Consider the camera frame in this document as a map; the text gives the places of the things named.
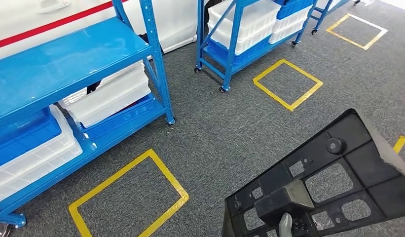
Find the blue crate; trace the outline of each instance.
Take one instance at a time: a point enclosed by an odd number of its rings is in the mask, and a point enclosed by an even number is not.
[[[86,133],[89,139],[94,140],[107,132],[110,132],[119,126],[136,119],[147,112],[154,109],[155,97],[152,93],[146,95],[145,97],[139,99],[137,102],[133,103],[130,107],[127,107],[120,112],[102,120],[101,122],[90,126],[88,128],[83,127],[83,125],[78,124],[80,131]]]
[[[47,107],[0,123],[0,166],[61,134]]]
[[[269,45],[269,39],[270,36],[262,39],[260,42],[253,45],[243,53],[239,55],[234,55],[232,65],[237,66],[240,63],[245,62],[247,59],[251,58],[253,54],[256,54],[259,50],[262,50],[265,47],[267,47]],[[216,54],[218,57],[222,58],[225,62],[227,62],[228,49],[221,43],[209,39],[207,49],[210,54]]]
[[[277,19],[281,20],[313,4],[314,0],[274,0],[281,5],[278,11]]]

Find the black plastic frame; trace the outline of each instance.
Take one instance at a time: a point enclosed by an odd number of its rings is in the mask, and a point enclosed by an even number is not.
[[[342,142],[340,153],[332,154],[326,148],[331,138]],[[304,172],[293,177],[289,168],[299,161],[303,164]],[[244,213],[254,208],[257,200],[291,181],[300,179],[305,185],[308,178],[336,163],[343,166],[353,182],[353,188],[319,203],[313,201],[314,210],[294,219],[294,236],[326,236],[405,216],[405,162],[360,112],[348,109],[285,158],[225,199],[222,236],[267,237],[266,233],[273,229],[279,234],[278,226],[263,225],[247,230]],[[261,187],[263,196],[255,199],[252,190],[258,187]],[[356,199],[365,201],[371,214],[350,221],[343,215],[341,207]],[[312,216],[323,211],[327,212],[334,227],[319,231]]]

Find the yellow tape square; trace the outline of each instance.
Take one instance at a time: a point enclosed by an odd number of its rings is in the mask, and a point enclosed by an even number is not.
[[[134,168],[136,165],[138,165],[147,157],[151,158],[154,161],[154,163],[156,163],[157,167],[166,176],[166,178],[169,180],[169,182],[172,184],[175,190],[179,193],[181,198],[175,204],[173,204],[165,213],[163,213],[156,221],[154,221],[149,227],[147,227],[147,229],[145,229],[138,237],[148,237],[151,234],[153,234],[161,225],[163,225],[163,223],[167,221],[167,219],[169,219],[175,212],[177,212],[185,204],[185,202],[188,201],[189,199],[188,193],[185,191],[185,189],[182,188],[182,186],[179,184],[179,182],[176,180],[173,174],[169,171],[169,169],[163,164],[163,162],[153,151],[153,149],[150,149],[144,152],[136,159],[134,159],[131,163],[129,163],[128,165],[124,166],[122,169],[117,171],[107,180],[103,181],[101,184],[93,188],[87,194],[85,194],[84,196],[82,196],[81,198],[79,198],[78,200],[69,205],[69,212],[82,237],[92,237],[92,235],[90,234],[90,231],[87,228],[86,223],[84,222],[82,216],[79,214],[77,208],[80,207],[85,202],[87,202],[89,199],[91,199],[94,195],[101,192],[104,188],[109,186],[111,183],[120,178],[122,175],[127,173],[130,169]]]
[[[398,154],[398,153],[400,153],[401,148],[403,148],[404,145],[405,145],[405,137],[400,136],[400,138],[398,139],[398,141],[394,145],[393,150]]]
[[[334,28],[336,28],[338,25],[340,25],[343,21],[345,21],[345,20],[346,20],[347,18],[349,18],[349,17],[352,17],[352,18],[354,18],[354,19],[356,19],[356,20],[358,20],[358,21],[362,21],[362,22],[364,22],[364,23],[366,23],[366,24],[368,24],[368,25],[370,25],[370,26],[372,26],[372,27],[375,27],[375,28],[379,29],[381,32],[379,32],[379,33],[378,33],[373,39],[371,39],[371,41],[369,41],[366,45],[361,45],[361,44],[358,44],[358,43],[356,43],[356,42],[353,42],[352,40],[350,40],[350,39],[348,39],[348,38],[346,38],[346,37],[344,37],[344,36],[341,36],[341,35],[339,35],[338,33],[336,33],[336,32],[333,31]],[[330,26],[329,28],[327,28],[326,31],[329,32],[330,34],[332,34],[332,35],[334,35],[334,36],[337,36],[337,37],[341,38],[342,40],[345,40],[345,41],[347,41],[347,42],[349,42],[349,43],[351,43],[351,44],[354,44],[354,45],[356,45],[357,47],[362,48],[362,49],[364,49],[364,50],[369,49],[369,47],[371,47],[377,40],[379,40],[379,38],[381,38],[385,33],[388,32],[387,29],[384,29],[384,28],[382,28],[382,27],[380,27],[380,26],[377,26],[377,25],[374,24],[374,23],[371,23],[371,22],[369,22],[369,21],[366,21],[366,20],[364,20],[364,19],[362,19],[362,18],[360,18],[360,17],[354,16],[354,15],[349,14],[349,13],[347,13],[344,17],[342,17],[342,19],[338,20],[338,21],[337,21],[336,23],[334,23],[332,26]]]
[[[292,67],[293,69],[297,70],[298,72],[300,72],[304,76],[306,76],[306,77],[310,78],[311,80],[313,80],[314,82],[316,82],[316,84],[312,88],[310,88],[305,94],[303,94],[301,97],[299,97],[297,100],[295,100],[295,102],[293,102],[291,105],[288,104],[287,102],[285,102],[283,99],[281,99],[276,94],[274,94],[272,91],[268,90],[264,85],[260,84],[260,82],[259,82],[260,79],[262,79],[264,76],[266,76],[271,71],[277,69],[283,63],[285,63],[286,65]],[[294,111],[294,109],[298,105],[300,105],[302,102],[304,102],[306,99],[308,99],[308,97],[310,97],[310,95],[312,95],[318,88],[320,88],[320,86],[323,85],[323,83],[320,80],[313,77],[312,75],[310,75],[309,73],[307,73],[303,69],[301,69],[301,68],[295,66],[294,64],[288,62],[285,59],[279,60],[277,63],[272,65],[270,68],[266,69],[261,74],[257,75],[255,78],[253,78],[253,83],[257,87],[259,87],[261,90],[263,90],[266,94],[268,94],[270,97],[274,98],[276,101],[281,103],[285,108],[289,109],[290,111]]]

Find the blue metal shelf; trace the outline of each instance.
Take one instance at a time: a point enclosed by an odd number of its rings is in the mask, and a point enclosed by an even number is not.
[[[202,70],[203,65],[207,66],[209,69],[211,69],[214,73],[216,73],[220,78],[223,79],[222,86],[220,87],[221,92],[226,92],[230,90],[230,81],[231,81],[231,76],[235,74],[236,72],[242,70],[243,68],[247,67],[254,61],[258,60],[262,56],[266,55],[270,51],[272,51],[274,48],[278,47],[279,45],[283,44],[284,42],[290,40],[292,37],[296,35],[296,39],[293,41],[293,46],[296,44],[300,43],[301,36],[304,32],[304,29],[307,25],[308,19],[311,16],[311,13],[316,5],[317,0],[313,1],[313,7],[310,9],[308,12],[308,17],[307,20],[304,22],[303,27],[300,31],[286,37],[285,39],[274,43],[270,44],[267,47],[265,47],[263,50],[257,50],[255,54],[253,54],[249,59],[244,60],[244,62],[238,64],[238,65],[233,65],[233,57],[234,53],[236,50],[236,44],[237,44],[237,36],[239,33],[239,28],[240,28],[240,21],[241,21],[241,16],[243,14],[243,8],[245,6],[248,6],[254,2],[257,2],[258,0],[233,0],[230,4],[230,6],[227,8],[227,10],[224,12],[222,17],[219,19],[217,24],[213,27],[211,32],[204,37],[204,1],[203,0],[198,0],[198,28],[197,28],[197,60],[196,60],[196,67],[195,67],[195,72],[200,72]],[[221,24],[225,16],[231,11],[231,9],[235,7],[234,10],[234,18],[233,18],[233,27],[231,30],[231,38],[230,38],[230,47],[228,49],[228,57],[227,60],[224,60],[223,58],[219,58],[217,55],[213,53],[209,53],[209,50],[206,48],[206,43],[208,39],[212,36],[214,31],[217,29],[217,27]],[[215,61],[217,61],[221,66],[224,67],[225,73],[222,73],[219,69],[217,69],[215,66],[210,64],[207,60],[204,59],[204,54],[207,56],[211,57]]]
[[[151,0],[140,0],[148,43],[134,33],[121,0],[112,3],[116,17],[0,60],[0,123],[43,109],[139,60],[144,61],[160,100],[154,101],[151,111],[93,141],[68,118],[83,153],[0,201],[0,222],[25,225],[25,216],[14,210],[156,118],[166,115],[174,124]]]
[[[338,2],[338,3],[337,3],[332,9],[330,9],[330,10],[329,10],[329,8],[330,8],[330,5],[331,5],[331,3],[333,2],[333,0],[329,0],[329,1],[327,2],[326,7],[325,7],[324,9],[321,9],[321,8],[319,8],[319,7],[314,6],[314,10],[320,13],[320,17],[313,16],[313,15],[310,16],[311,18],[313,18],[314,20],[317,21],[317,24],[316,24],[316,26],[314,27],[314,29],[311,31],[311,34],[315,34],[315,33],[319,30],[321,23],[323,22],[324,18],[325,18],[328,14],[332,13],[334,10],[338,9],[339,7],[345,5],[345,3],[347,3],[348,1],[350,1],[350,0],[341,0],[340,2]]]
[[[45,108],[145,58],[151,50],[114,17],[4,58],[0,119]]]
[[[73,119],[69,117],[69,125],[74,132],[75,138],[82,147],[83,153],[46,176],[40,178],[36,182],[28,185],[14,195],[1,201],[0,213],[1,215],[5,216],[0,221],[16,226],[22,226],[22,221],[24,221],[23,219],[6,218],[6,215],[24,205],[29,200],[35,198],[43,191],[75,172],[89,161],[109,150],[111,147],[140,130],[145,125],[149,124],[164,113],[166,113],[165,108],[160,104],[159,101],[156,100],[154,101],[154,109],[148,112],[146,116],[138,117],[137,119],[125,123],[124,125],[108,132],[105,134],[105,136],[101,136],[94,141],[85,139],[83,133],[80,132]]]

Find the plastic bin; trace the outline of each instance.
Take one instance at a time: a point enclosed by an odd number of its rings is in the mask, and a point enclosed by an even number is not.
[[[73,131],[56,106],[50,106],[61,134],[0,166],[0,201],[82,153]]]
[[[134,63],[134,64],[132,64],[124,69],[121,69],[120,71],[102,79],[101,83],[99,84],[99,86],[97,88],[109,83],[110,81],[112,81],[114,79],[118,79],[118,78],[126,76],[131,71],[133,71],[137,68],[140,68],[140,66],[144,67],[142,60],[139,63]],[[83,88],[82,90],[79,90],[79,91],[67,96],[66,98],[62,99],[61,101],[59,101],[59,104],[61,107],[66,108],[67,105],[76,102],[77,100],[79,100],[80,98],[82,98],[85,95],[86,95],[86,88]]]
[[[262,41],[266,37],[270,36],[272,34],[272,27],[274,26],[274,22],[272,22],[269,26],[266,26],[263,30],[259,31],[257,34],[247,38],[247,39],[238,39],[236,43],[236,50],[234,52],[235,55],[240,55],[247,49],[253,47],[255,44],[258,42]],[[208,22],[208,28],[211,31],[213,29],[214,25]],[[230,49],[230,34],[226,34],[222,32],[221,30],[216,30],[213,35],[211,36],[211,39],[216,41],[217,43],[220,43],[225,46],[225,48],[228,50]]]
[[[100,86],[94,92],[74,102],[59,101],[78,125],[87,128],[108,118],[149,94],[148,77],[144,66]]]
[[[270,37],[269,43],[274,44],[276,42],[279,42],[280,40],[282,40],[282,39],[294,34],[295,32],[301,30],[302,26],[304,25],[305,20],[307,20],[307,18],[304,18],[304,19],[300,20],[298,23],[295,23],[292,26],[290,26],[290,27],[288,27],[288,28],[286,28],[286,29],[284,29],[282,31],[273,33],[272,36]]]
[[[272,28],[272,33],[278,33],[286,28],[289,28],[293,26],[294,24],[299,23],[303,19],[306,19],[308,16],[308,11],[313,7],[313,5],[310,5],[306,8],[304,8],[301,11],[298,11],[290,16],[285,17],[284,19],[277,20],[276,23],[273,25]]]
[[[252,56],[254,54],[256,54],[258,51],[263,50],[265,47],[268,46],[269,38],[270,38],[270,36],[264,38],[259,43],[255,44],[251,48],[247,49],[240,55],[234,55],[232,65],[237,66],[241,63],[244,63],[246,60],[249,60],[250,58],[252,58]],[[215,42],[212,39],[209,39],[207,50],[208,50],[208,53],[215,54],[215,55],[217,55],[217,57],[223,59],[225,62],[227,61],[228,49],[224,45],[222,45],[218,42]]]
[[[102,120],[100,123],[88,128],[84,128],[80,125],[79,129],[83,133],[86,133],[89,139],[94,140],[119,126],[150,112],[154,109],[154,100],[155,97],[150,93],[139,99],[136,103],[131,105],[131,107],[125,108],[124,110]]]
[[[276,18],[280,20],[312,5],[314,0],[289,0],[287,3],[282,3],[282,1],[279,0],[279,2],[282,7]]]
[[[0,123],[0,166],[61,134],[47,107]]]
[[[208,8],[210,15],[210,24],[215,26],[221,16],[231,4],[231,0],[223,1],[217,5]],[[267,26],[275,22],[276,15],[278,14],[281,6],[271,0],[260,0],[253,4],[246,6],[243,9],[241,17],[238,40],[246,40],[257,34],[259,31],[265,29]],[[231,35],[233,27],[235,6],[223,19],[217,30],[222,31],[226,35]]]

